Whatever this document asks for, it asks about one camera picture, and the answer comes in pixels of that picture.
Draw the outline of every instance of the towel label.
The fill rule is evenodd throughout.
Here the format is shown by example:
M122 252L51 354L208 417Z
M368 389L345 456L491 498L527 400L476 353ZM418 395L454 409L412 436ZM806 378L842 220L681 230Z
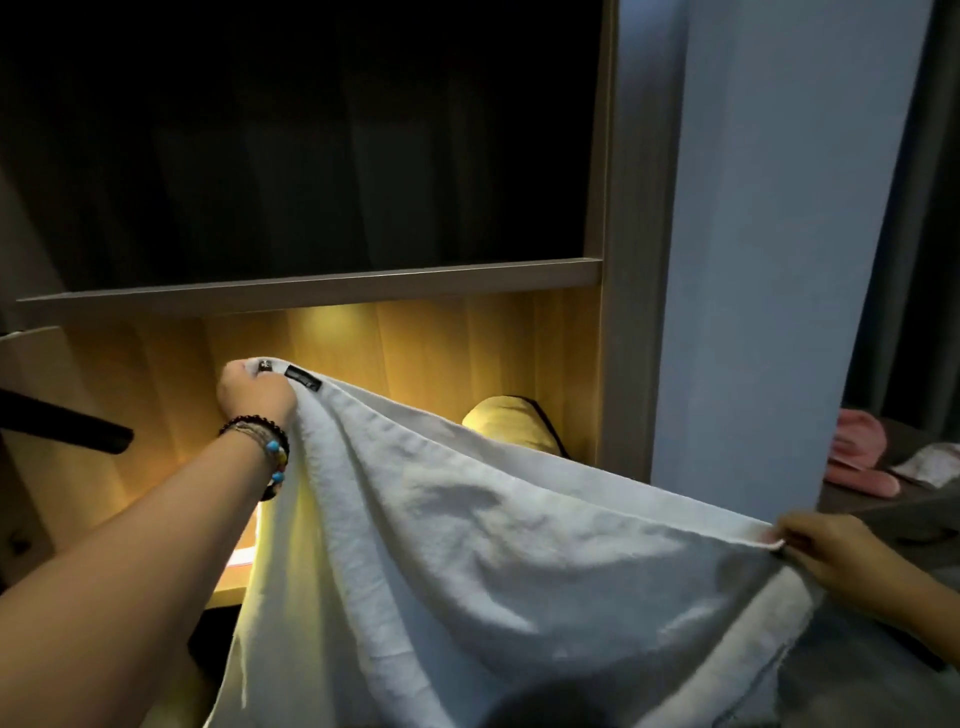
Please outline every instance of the towel label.
M287 365L287 371L284 374L294 381L298 381L307 389L312 389L314 392L320 391L320 385L322 384L320 380L303 369L298 369L293 364Z

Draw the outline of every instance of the black curtain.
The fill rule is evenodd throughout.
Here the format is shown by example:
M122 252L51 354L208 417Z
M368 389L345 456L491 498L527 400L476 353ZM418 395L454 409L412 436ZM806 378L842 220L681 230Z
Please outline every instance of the black curtain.
M581 255L600 19L7 24L0 161L71 290Z
M845 401L960 440L960 4L931 19Z

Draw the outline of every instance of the black rod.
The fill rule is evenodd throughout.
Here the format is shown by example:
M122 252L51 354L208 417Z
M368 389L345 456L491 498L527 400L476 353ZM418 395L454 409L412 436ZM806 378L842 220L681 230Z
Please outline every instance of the black rod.
M6 389L0 389L0 429L26 432L111 455L123 452L133 440L133 430L129 427Z

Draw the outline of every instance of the white towel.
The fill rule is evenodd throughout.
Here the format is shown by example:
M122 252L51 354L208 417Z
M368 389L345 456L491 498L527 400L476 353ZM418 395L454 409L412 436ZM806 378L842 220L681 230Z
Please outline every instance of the white towel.
M960 476L960 445L934 443L921 448L905 463L891 468L894 473L939 490Z
M271 361L293 452L209 726L473 728L554 683L617 726L773 718L819 595L765 523Z

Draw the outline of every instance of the bracelet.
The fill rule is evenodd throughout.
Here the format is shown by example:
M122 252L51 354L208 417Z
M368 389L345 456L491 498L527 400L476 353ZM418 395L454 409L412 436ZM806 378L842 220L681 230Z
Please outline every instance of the bracelet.
M272 499L279 493L280 486L285 478L284 472L287 469L289 450L284 447L284 444L288 442L286 434L276 423L256 415L233 418L220 429L220 434L222 435L230 430L243 432L255 440L267 453L274 473L270 476L270 482L267 484L260 500Z
M250 423L251 425L261 425L266 427L274 433L277 441L280 443L280 446L287 452L287 454L290 454L290 441L287 439L287 433L284 432L283 428L273 420L268 420L266 417L260 417L259 415L240 415L239 417L234 417L226 425L220 428L219 434L224 434L224 432L229 430L237 423Z

